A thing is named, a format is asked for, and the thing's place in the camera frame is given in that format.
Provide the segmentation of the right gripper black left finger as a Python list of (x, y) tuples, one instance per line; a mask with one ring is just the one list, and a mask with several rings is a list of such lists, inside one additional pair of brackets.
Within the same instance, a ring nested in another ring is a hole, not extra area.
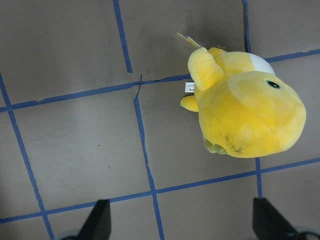
[(84, 225), (76, 236), (77, 240), (108, 240), (112, 231), (111, 205), (109, 199), (96, 202)]

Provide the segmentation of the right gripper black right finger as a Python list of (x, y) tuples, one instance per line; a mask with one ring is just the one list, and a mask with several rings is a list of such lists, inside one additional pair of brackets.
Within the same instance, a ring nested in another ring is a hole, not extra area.
[(265, 198), (253, 199), (252, 228), (259, 240), (303, 240), (287, 219)]

